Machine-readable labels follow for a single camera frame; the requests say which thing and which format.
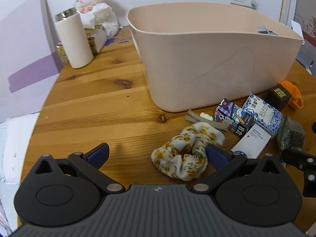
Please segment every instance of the triangular hole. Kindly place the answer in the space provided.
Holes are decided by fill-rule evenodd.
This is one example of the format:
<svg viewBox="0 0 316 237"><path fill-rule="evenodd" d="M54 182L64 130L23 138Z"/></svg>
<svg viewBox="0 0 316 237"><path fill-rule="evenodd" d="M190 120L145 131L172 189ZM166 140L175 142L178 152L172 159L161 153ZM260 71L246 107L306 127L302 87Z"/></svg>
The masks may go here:
<svg viewBox="0 0 316 237"><path fill-rule="evenodd" d="M274 33L273 31L269 30L265 26L259 26L258 27L258 33L259 34L265 34L265 35L275 35L278 36L278 34Z"/></svg>
<svg viewBox="0 0 316 237"><path fill-rule="evenodd" d="M265 163L262 172L272 173L272 174L279 174L279 170L277 169L276 165L273 161L267 160Z"/></svg>
<svg viewBox="0 0 316 237"><path fill-rule="evenodd" d="M39 167L36 169L35 174L45 174L53 172L53 169L51 168L48 161L42 161Z"/></svg>

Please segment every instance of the black cube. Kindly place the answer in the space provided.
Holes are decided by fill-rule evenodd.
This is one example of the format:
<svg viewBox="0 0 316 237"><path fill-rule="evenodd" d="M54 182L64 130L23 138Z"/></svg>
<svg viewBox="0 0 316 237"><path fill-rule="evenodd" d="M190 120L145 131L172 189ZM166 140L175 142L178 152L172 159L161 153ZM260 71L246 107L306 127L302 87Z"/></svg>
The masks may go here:
<svg viewBox="0 0 316 237"><path fill-rule="evenodd" d="M277 84L268 90L264 100L278 111L281 111L291 97L292 95L281 84Z"/></svg>

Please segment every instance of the gold chinese character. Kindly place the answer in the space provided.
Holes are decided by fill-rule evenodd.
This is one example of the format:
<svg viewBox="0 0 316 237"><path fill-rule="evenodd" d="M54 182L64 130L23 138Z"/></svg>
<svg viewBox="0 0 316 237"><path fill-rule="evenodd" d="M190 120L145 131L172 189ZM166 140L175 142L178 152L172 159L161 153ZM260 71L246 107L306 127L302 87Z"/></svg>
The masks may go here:
<svg viewBox="0 0 316 237"><path fill-rule="evenodd" d="M286 95L280 88L277 88L274 91L278 94L278 96L280 96L280 98Z"/></svg>

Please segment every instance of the white scrunchie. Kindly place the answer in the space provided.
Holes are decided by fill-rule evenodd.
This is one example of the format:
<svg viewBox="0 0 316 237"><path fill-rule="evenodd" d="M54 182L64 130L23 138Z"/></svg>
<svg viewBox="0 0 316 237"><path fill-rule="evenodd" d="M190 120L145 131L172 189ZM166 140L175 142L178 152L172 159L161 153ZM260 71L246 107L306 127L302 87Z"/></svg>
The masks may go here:
<svg viewBox="0 0 316 237"><path fill-rule="evenodd" d="M199 178L208 164L205 154L205 147L212 143L223 145L225 136L222 132L205 122L195 123L185 128L180 135L172 138L171 141L162 147L155 149L151 154L151 161L155 167L164 174L184 181ZM178 154L186 148L184 157Z"/></svg>

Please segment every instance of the green mesh item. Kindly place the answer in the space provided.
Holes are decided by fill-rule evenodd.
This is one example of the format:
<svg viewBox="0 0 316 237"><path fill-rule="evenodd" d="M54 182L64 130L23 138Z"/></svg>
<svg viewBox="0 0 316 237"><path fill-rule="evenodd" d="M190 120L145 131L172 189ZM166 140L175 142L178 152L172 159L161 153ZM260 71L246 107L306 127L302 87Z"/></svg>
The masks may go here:
<svg viewBox="0 0 316 237"><path fill-rule="evenodd" d="M287 148L303 151L305 139L304 129L299 122L292 120L289 115L283 116L276 137L277 144L281 151Z"/></svg>

